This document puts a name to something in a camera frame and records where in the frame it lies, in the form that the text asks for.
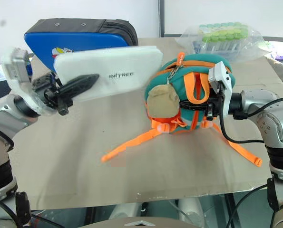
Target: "teal backpack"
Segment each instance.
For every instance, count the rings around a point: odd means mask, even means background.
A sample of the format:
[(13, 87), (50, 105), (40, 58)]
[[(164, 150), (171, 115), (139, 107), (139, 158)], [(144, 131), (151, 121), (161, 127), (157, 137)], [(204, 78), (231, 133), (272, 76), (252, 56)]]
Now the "teal backpack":
[[(210, 84), (208, 81), (209, 69), (213, 68), (216, 63), (223, 62), (231, 78), (232, 87), (235, 85), (235, 78), (232, 75), (232, 69), (229, 62), (221, 56), (210, 55), (210, 54), (195, 54), (187, 55), (180, 53), (177, 58), (166, 63), (157, 74), (151, 78), (145, 91), (145, 100), (148, 101), (149, 94), (151, 91), (158, 86), (171, 87), (176, 94), (176, 102), (179, 101), (189, 101), (192, 104), (202, 104), (207, 101), (210, 93), (214, 93), (210, 90)], [(204, 119), (204, 111), (194, 111), (178, 107), (175, 109), (176, 113), (172, 117), (153, 117), (149, 113), (149, 107), (146, 102), (146, 108), (148, 113), (148, 118), (151, 120), (152, 129), (146, 133), (139, 135), (138, 137), (125, 142), (116, 149), (112, 150), (108, 154), (101, 158), (102, 162), (106, 162), (111, 158), (117, 156), (120, 152), (126, 150), (127, 147), (137, 146), (141, 143), (148, 141), (161, 133), (181, 133), (188, 132), (199, 127), (207, 128), (208, 123)], [(250, 154), (246, 149), (238, 144), (229, 142), (229, 145), (238, 151), (241, 155), (246, 157), (249, 161), (261, 166), (262, 160), (253, 154)]]

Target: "white wall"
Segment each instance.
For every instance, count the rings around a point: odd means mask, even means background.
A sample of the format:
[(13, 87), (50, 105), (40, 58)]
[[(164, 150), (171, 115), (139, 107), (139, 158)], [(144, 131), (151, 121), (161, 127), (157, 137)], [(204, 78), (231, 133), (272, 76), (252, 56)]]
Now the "white wall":
[(266, 37), (283, 37), (283, 0), (165, 0), (165, 33), (191, 25), (244, 22)]
[(139, 38), (159, 35), (157, 0), (0, 0), (0, 56), (9, 46), (31, 52), (24, 33), (47, 18), (124, 19)]

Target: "robotic arm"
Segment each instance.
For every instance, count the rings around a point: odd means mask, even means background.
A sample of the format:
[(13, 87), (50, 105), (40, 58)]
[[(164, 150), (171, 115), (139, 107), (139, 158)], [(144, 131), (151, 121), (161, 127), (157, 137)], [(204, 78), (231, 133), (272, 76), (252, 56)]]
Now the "robotic arm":
[[(234, 143), (264, 143), (270, 162), (272, 178), (267, 180), (268, 202), (273, 209), (272, 228), (283, 228), (283, 98), (262, 89), (243, 90), (232, 93), (231, 84), (225, 66), (222, 62), (209, 70), (209, 82), (217, 94), (211, 97), (202, 107), (195, 110), (205, 111), (209, 118), (219, 115), (223, 135)], [(193, 104), (183, 102), (190, 109)], [(232, 114), (234, 119), (251, 120), (259, 129), (261, 140), (236, 141), (232, 140), (224, 129), (224, 115)]]
[[(20, 221), (15, 222), (20, 226), (30, 220), (31, 212), (26, 193), (16, 192), (18, 186), (8, 156), (14, 147), (12, 138), (35, 123), (40, 115), (67, 114), (68, 107), (73, 105), (72, 98), (89, 90), (99, 75), (79, 76), (66, 85), (58, 85), (55, 75), (49, 73), (31, 83), (27, 51), (16, 48), (0, 62), (12, 89), (9, 95), (0, 99), (0, 201), (19, 217)], [(0, 219), (9, 218), (10, 215), (0, 207)]]
[[(0, 200), (19, 217), (17, 226), (30, 220), (27, 195), (16, 192), (17, 183), (12, 175), (8, 152), (12, 150), (13, 136), (35, 123), (40, 115), (68, 113), (72, 98), (90, 89), (99, 75), (79, 76), (62, 85), (53, 73), (44, 75), (31, 83), (31, 67), (27, 52), (15, 49), (0, 59), (11, 94), (0, 99)], [(204, 104), (195, 105), (188, 100), (180, 107), (205, 112), (207, 119), (220, 116), (223, 135), (235, 143), (264, 143), (270, 158), (272, 178), (268, 179), (268, 201), (274, 210), (273, 228), (283, 228), (283, 105), (277, 103), (277, 94), (266, 90), (243, 90), (232, 93), (231, 80), (222, 62), (209, 71), (212, 93)], [(250, 119), (255, 123), (263, 141), (235, 141), (226, 135), (224, 116), (234, 119)], [(0, 207), (0, 222), (6, 225), (13, 216)]]

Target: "table surface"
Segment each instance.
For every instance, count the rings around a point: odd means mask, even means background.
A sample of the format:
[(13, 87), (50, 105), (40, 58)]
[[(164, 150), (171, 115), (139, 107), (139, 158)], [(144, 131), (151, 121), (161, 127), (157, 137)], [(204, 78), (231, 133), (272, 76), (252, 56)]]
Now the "table surface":
[[(164, 63), (183, 49), (174, 38), (142, 38), (157, 45)], [(48, 72), (37, 59), (35, 76)], [(234, 92), (263, 88), (283, 96), (283, 83), (262, 57), (232, 64)], [(20, 191), (31, 209), (90, 207), (250, 190), (270, 177), (268, 155), (260, 143), (243, 147), (263, 159), (258, 168), (234, 151), (214, 129), (163, 134), (127, 149), (102, 164), (100, 157), (150, 130), (144, 90), (74, 104), (69, 114), (41, 116), (14, 137), (10, 153)], [(225, 119), (228, 134), (238, 140), (261, 138), (249, 120)]]

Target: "blue laptop bag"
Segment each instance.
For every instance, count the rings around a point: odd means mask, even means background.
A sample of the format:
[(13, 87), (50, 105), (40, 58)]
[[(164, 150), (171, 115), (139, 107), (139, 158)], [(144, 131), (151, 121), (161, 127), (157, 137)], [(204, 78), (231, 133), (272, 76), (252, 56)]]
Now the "blue laptop bag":
[(25, 33), (24, 39), (54, 72), (54, 59), (60, 54), (138, 45), (134, 27), (119, 19), (42, 19)]

